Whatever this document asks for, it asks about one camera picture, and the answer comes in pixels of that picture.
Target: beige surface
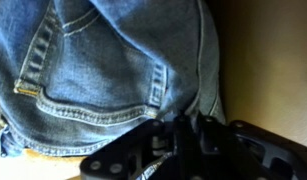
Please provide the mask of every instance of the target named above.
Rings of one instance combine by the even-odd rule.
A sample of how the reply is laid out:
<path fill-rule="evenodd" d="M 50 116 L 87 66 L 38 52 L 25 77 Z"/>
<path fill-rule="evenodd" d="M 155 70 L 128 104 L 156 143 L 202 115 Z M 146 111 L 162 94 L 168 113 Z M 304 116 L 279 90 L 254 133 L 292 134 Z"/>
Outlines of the beige surface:
<path fill-rule="evenodd" d="M 228 119 L 307 145 L 307 0 L 219 0 L 214 7 Z"/>
<path fill-rule="evenodd" d="M 70 179 L 79 174 L 80 161 L 81 158 L 51 158 L 25 151 L 20 158 L 0 158 L 0 180 Z"/>

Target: denim fabric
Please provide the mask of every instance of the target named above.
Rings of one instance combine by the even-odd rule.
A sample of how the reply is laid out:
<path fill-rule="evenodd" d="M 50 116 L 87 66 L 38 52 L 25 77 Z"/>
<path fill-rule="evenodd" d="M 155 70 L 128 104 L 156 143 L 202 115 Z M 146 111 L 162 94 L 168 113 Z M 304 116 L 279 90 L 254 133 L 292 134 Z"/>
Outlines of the denim fabric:
<path fill-rule="evenodd" d="M 224 122 L 201 0 L 0 0 L 0 155 L 88 155 L 151 118 Z"/>

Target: faded denim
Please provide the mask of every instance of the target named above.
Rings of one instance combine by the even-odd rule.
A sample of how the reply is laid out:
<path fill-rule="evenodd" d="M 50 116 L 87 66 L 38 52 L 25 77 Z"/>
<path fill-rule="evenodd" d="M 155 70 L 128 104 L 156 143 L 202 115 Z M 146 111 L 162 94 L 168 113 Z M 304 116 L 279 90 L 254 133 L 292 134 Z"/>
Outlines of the faded denim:
<path fill-rule="evenodd" d="M 224 122 L 201 0 L 0 0 L 0 156 L 88 155 L 150 118 Z"/>

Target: jeans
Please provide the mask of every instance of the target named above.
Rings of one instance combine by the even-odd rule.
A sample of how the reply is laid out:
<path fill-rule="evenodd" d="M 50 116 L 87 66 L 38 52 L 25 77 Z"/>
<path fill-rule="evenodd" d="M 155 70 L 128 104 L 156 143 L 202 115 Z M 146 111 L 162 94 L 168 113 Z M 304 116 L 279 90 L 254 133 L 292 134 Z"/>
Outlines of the jeans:
<path fill-rule="evenodd" d="M 218 61 L 202 0 L 0 0 L 0 156 L 89 155 L 180 111 L 224 122 Z"/>

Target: blue denim jeans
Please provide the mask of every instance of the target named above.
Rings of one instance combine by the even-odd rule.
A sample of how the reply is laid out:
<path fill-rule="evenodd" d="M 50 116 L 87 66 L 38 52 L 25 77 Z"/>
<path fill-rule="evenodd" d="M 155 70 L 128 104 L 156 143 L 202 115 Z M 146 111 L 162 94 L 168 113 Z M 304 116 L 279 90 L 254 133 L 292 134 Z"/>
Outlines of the blue denim jeans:
<path fill-rule="evenodd" d="M 224 122 L 202 0 L 0 0 L 0 156 L 88 155 L 151 118 Z"/>

